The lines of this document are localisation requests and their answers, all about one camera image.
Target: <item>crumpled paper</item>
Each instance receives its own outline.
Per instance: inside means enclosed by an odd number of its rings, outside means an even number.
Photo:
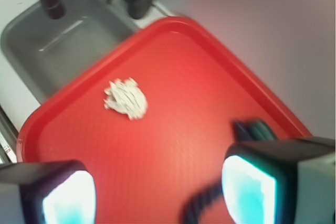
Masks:
[[[130,120],[141,119],[147,111],[147,100],[138,84],[132,78],[110,81],[110,86],[104,90],[107,98],[105,109],[114,109],[121,114],[127,114]]]

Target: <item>black cable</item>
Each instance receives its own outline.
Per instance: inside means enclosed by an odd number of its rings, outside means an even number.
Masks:
[[[182,224],[198,224],[200,216],[205,208],[210,206],[219,196],[223,195],[222,181],[210,185],[195,195],[186,205]]]

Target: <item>tray rim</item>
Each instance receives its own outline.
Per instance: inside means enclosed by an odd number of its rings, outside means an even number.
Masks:
[[[255,100],[261,105],[270,116],[281,121],[280,126],[292,137],[311,136],[308,129],[301,121],[287,108],[287,106],[251,71],[249,70],[229,49],[211,35],[200,24],[186,17],[167,17],[155,21],[146,29],[135,33],[133,36],[121,43],[117,48],[109,52],[106,56],[92,65],[75,80],[71,81],[64,88],[35,110],[26,120],[18,135],[16,144],[16,154],[18,162],[29,162],[26,156],[27,142],[30,140],[32,131],[36,127],[43,128],[48,122],[44,120],[46,116],[57,115],[57,108],[62,108],[66,104],[67,98],[74,99],[81,91],[87,89],[87,82],[94,82],[101,71],[106,71],[106,65],[114,63],[120,64],[125,58],[126,53],[131,55],[132,50],[143,47],[144,44],[153,38],[153,34],[158,35],[167,31],[192,34],[192,39],[206,44],[202,46],[205,50],[216,52],[213,58],[241,85]]]

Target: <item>red tray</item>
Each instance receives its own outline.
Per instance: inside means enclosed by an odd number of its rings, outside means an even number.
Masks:
[[[103,106],[132,77],[148,100],[130,121]],[[97,188],[97,223],[177,223],[184,204],[220,178],[233,119],[262,118],[279,138],[310,135],[284,104],[196,22],[165,18],[137,33],[26,121],[24,162],[78,159]],[[221,198],[202,217],[231,223]]]

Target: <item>gray sink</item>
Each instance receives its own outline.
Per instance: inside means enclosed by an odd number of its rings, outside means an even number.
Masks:
[[[106,0],[61,1],[63,18],[50,19],[36,3],[1,36],[2,51],[40,103],[137,30]]]

